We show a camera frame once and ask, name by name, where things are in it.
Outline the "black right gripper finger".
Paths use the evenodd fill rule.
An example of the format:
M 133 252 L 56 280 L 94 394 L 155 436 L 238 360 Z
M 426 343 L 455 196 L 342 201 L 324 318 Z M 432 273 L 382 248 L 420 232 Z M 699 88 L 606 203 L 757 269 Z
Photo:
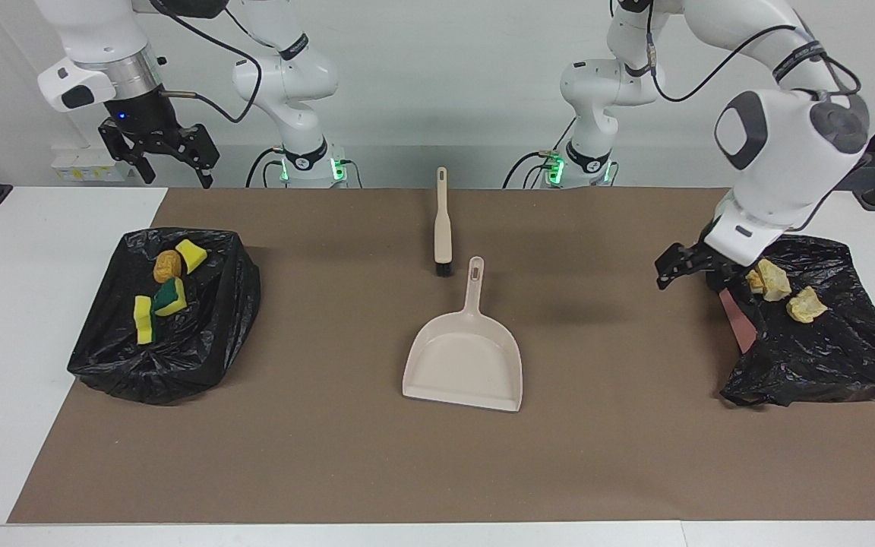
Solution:
M 212 187 L 212 170 L 221 155 L 204 124 L 168 131 L 168 153 L 194 170 L 202 188 Z
M 156 179 L 156 173 L 153 167 L 150 166 L 149 160 L 145 157 L 143 147 L 129 145 L 125 136 L 119 131 L 114 122 L 101 122 L 98 131 L 113 160 L 124 160 L 129 166 L 133 166 L 137 170 L 143 183 L 146 185 L 153 184 L 153 181 Z

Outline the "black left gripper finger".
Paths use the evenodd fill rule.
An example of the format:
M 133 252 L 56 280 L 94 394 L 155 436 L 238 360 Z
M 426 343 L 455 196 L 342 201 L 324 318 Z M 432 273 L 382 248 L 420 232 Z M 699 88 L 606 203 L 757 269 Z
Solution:
M 660 290 L 666 290 L 671 283 L 681 277 L 692 276 L 700 270 L 700 243 L 685 246 L 681 243 L 670 245 L 654 261 Z

